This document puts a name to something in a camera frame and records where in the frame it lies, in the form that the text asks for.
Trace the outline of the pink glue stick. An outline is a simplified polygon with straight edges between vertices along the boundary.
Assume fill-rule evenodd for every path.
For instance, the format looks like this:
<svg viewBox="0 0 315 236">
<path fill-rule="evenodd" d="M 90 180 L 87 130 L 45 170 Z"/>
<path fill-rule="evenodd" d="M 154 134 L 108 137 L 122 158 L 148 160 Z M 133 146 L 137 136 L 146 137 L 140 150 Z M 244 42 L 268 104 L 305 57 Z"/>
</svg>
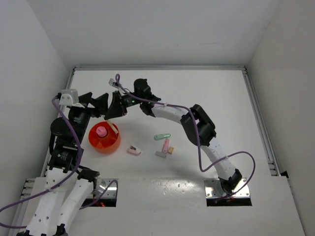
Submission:
<svg viewBox="0 0 315 236">
<path fill-rule="evenodd" d="M 100 138 L 106 137 L 108 131 L 104 126 L 99 126 L 96 128 L 96 133 Z"/>
</svg>

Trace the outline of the orange round desk organizer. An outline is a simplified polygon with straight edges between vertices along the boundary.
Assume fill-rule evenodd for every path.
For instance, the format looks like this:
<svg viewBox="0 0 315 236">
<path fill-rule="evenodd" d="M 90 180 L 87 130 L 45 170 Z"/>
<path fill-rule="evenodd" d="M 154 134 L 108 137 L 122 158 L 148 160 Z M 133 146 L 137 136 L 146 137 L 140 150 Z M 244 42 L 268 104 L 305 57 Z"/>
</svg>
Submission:
<svg viewBox="0 0 315 236">
<path fill-rule="evenodd" d="M 97 135 L 96 128 L 99 126 L 104 126 L 107 129 L 108 133 L 107 133 L 106 137 L 100 138 Z M 94 125 L 91 128 L 91 130 L 89 131 L 88 139 L 89 139 L 90 145 L 96 151 L 103 153 L 103 154 L 114 153 L 118 149 L 118 147 L 120 146 L 120 143 L 121 143 L 120 132 L 118 133 L 118 135 L 116 135 L 106 121 L 103 121 L 103 122 L 100 122 L 100 123 L 97 123 L 96 125 Z"/>
</svg>

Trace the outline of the yellow pen with clear cap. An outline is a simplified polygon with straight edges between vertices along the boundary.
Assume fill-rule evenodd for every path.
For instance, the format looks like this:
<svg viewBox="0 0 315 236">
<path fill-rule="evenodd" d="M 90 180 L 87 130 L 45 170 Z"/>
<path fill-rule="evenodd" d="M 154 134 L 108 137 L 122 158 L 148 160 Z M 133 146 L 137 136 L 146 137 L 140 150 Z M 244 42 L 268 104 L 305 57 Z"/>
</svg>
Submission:
<svg viewBox="0 0 315 236">
<path fill-rule="evenodd" d="M 110 126 L 110 128 L 114 131 L 114 133 L 115 133 L 116 135 L 118 135 L 119 131 L 118 131 L 118 129 L 115 127 L 115 125 L 114 125 L 110 120 L 107 120 L 106 122 L 108 123 L 108 125 Z"/>
</svg>

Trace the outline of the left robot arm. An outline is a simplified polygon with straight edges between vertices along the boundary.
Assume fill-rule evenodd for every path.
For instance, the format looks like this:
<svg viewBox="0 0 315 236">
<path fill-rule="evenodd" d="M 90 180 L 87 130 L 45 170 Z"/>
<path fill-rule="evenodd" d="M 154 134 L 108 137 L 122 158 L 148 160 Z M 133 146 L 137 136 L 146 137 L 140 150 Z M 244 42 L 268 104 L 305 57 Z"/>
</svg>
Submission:
<svg viewBox="0 0 315 236">
<path fill-rule="evenodd" d="M 78 96 L 74 89 L 63 90 L 56 97 L 70 108 L 50 125 L 51 138 L 44 194 L 32 219 L 20 236 L 66 236 L 85 199 L 97 189 L 99 172 L 80 165 L 81 143 L 91 118 L 107 109 L 104 94 L 97 99 L 88 92 Z"/>
</svg>

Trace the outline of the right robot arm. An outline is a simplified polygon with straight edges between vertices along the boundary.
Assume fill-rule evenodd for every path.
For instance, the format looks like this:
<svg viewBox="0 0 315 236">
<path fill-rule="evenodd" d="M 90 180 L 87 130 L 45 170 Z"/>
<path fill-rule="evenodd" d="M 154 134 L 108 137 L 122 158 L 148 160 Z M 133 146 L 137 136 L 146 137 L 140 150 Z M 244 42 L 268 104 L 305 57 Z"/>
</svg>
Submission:
<svg viewBox="0 0 315 236">
<path fill-rule="evenodd" d="M 215 125 L 200 105 L 195 104 L 187 108 L 162 102 L 151 92 L 147 79 L 135 80 L 133 92 L 123 88 L 119 74 L 116 74 L 114 79 L 110 79 L 109 85 L 117 88 L 117 91 L 113 93 L 106 118 L 122 117 L 127 114 L 128 107 L 139 105 L 142 112 L 148 116 L 164 118 L 180 124 L 188 140 L 197 146 L 198 155 L 204 152 L 211 161 L 223 191 L 232 194 L 242 175 L 220 147 L 216 139 Z"/>
</svg>

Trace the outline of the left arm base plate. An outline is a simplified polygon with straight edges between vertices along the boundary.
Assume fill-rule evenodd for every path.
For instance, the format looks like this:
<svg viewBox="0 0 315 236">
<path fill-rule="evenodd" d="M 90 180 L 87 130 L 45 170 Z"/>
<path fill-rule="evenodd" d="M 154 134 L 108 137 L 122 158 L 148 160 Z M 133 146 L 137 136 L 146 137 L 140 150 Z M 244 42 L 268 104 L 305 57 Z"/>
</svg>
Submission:
<svg viewBox="0 0 315 236">
<path fill-rule="evenodd" d="M 93 195 L 99 197 L 103 192 L 102 199 L 113 199 L 117 196 L 117 184 L 115 179 L 101 178 L 97 181 L 96 189 L 92 192 Z"/>
</svg>

